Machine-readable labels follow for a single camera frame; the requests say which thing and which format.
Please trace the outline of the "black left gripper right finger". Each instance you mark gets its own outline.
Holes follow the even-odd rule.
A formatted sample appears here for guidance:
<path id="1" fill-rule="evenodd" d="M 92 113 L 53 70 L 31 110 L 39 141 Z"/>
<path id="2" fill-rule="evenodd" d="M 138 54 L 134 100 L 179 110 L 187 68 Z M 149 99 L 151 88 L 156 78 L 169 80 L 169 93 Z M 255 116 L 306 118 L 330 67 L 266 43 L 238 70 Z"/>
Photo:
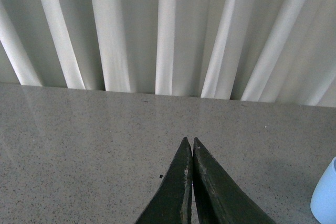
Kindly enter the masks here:
<path id="1" fill-rule="evenodd" d="M 200 223 L 274 223 L 194 139 L 193 186 Z"/>

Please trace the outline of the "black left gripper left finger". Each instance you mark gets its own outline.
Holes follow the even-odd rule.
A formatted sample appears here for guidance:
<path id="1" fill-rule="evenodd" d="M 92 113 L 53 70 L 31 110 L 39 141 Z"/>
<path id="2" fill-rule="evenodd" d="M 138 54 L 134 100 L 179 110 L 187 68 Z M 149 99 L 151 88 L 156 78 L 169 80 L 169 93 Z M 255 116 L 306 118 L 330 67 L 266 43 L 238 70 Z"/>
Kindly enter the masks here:
<path id="1" fill-rule="evenodd" d="M 158 191 L 137 223 L 191 223 L 193 157 L 184 137 Z"/>

